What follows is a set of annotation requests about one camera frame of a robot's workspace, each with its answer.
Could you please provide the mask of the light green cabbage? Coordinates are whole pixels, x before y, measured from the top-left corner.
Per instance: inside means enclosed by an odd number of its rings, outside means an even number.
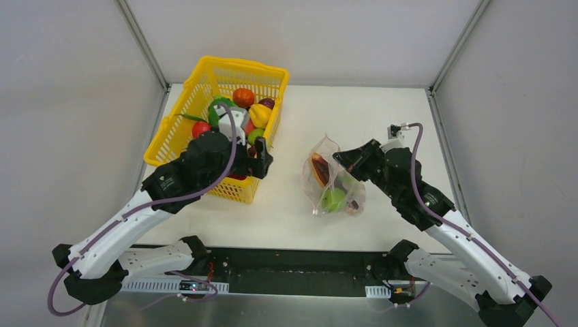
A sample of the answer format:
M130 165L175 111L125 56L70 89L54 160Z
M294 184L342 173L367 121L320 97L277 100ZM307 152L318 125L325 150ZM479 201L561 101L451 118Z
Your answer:
M349 194L357 193L362 187L362 182L356 180L353 176L348 174L347 172L340 172L338 174L338 180L340 183L340 187Z

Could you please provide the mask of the green leafy bok choy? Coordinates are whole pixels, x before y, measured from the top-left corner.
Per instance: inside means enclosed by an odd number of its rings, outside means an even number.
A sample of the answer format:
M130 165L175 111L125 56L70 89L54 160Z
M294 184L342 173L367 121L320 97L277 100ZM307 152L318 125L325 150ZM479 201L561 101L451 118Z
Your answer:
M221 105L226 105L231 108L235 106L235 103L225 96L218 95L214 97L207 109L208 122L212 127L218 126L220 118L226 113L223 108L220 108Z

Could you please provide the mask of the brown orange sweet potato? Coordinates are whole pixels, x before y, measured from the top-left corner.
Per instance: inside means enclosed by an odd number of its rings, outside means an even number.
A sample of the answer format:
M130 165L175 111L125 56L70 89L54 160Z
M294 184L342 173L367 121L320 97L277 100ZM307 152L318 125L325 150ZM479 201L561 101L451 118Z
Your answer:
M322 186L326 187L330 179L329 163L319 153L313 153L310 157L310 164L314 178Z

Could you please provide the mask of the clear zip top bag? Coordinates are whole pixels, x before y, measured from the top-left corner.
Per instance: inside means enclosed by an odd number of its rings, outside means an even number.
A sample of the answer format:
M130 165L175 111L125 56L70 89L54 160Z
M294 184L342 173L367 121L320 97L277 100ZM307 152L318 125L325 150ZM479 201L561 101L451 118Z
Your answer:
M357 217L361 215L365 209L366 200L366 190L365 186L354 194L346 193L346 206L342 211L336 213L324 213L321 207L322 197L327 189L340 188L340 183L338 180L338 174L340 172L346 172L334 159L333 153L340 151L339 145L330 139L328 136L324 136L309 152L307 159L303 164L302 175L301 175L301 187L305 195L309 198L312 204L312 214L315 216L322 215L332 215L332 214L345 214L352 217ZM322 187L317 180L314 178L312 172L310 157L313 153L319 153L326 159L329 163L330 179L326 187Z

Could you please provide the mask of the small orange pumpkin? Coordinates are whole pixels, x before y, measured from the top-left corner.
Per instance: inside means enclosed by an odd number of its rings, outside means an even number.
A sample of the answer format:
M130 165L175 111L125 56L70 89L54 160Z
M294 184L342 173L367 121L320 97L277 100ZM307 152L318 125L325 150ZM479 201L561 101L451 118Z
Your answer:
M240 108L248 108L255 103L255 94L247 88L237 88L232 94L233 102Z

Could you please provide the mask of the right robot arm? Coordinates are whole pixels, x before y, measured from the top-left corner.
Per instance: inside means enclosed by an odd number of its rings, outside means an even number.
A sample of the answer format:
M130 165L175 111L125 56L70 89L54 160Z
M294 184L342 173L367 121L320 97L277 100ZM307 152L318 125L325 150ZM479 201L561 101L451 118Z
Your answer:
M500 255L438 189L422 180L421 164L409 148L386 148L377 140L333 154L358 181L371 181L408 223L444 245L455 265L415 243L399 241L386 255L390 276L428 281L473 308L486 326L524 326L552 289Z

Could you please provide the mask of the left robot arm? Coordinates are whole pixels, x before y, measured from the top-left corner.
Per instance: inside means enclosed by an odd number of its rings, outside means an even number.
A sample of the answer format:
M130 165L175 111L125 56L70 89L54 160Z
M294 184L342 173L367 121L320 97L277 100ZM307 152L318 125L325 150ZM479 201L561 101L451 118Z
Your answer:
M96 305L143 276L174 270L201 275L208 253L197 236L146 251L128 249L230 174L263 179L272 163L262 136L256 137L252 150L214 131L193 139L175 160L158 166L126 206L96 232L75 245L60 244L52 250L68 295L84 305Z

